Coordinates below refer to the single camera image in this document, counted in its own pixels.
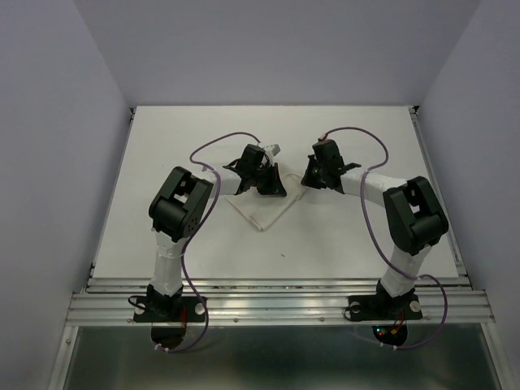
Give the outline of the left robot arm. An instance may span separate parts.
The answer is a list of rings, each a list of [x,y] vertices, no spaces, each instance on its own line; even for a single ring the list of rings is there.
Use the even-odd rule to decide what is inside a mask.
[[[285,199],[274,157],[280,147],[248,144],[228,164],[212,167],[190,157],[202,169],[199,176],[175,167],[149,206],[156,239],[154,273],[144,297],[136,300],[135,316],[143,322],[178,322],[185,312],[183,263],[186,245],[202,227],[220,196],[238,196],[255,189],[262,198]]]

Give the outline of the white cloth napkin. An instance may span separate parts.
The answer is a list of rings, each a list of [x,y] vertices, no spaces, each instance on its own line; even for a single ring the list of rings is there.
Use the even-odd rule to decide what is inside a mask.
[[[286,173],[282,177],[285,197],[262,196],[256,190],[249,190],[236,196],[226,196],[226,201],[260,232],[270,228],[296,201],[306,189],[301,185],[301,176]]]

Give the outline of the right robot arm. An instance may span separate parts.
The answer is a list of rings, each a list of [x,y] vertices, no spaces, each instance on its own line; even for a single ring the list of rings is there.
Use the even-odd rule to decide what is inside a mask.
[[[302,185],[358,196],[363,204],[383,207],[393,242],[375,293],[349,297],[344,316],[353,322],[421,319],[415,282],[425,257],[449,229],[430,181],[422,176],[404,180],[358,173],[358,164],[346,164],[333,140],[315,143],[308,159]]]

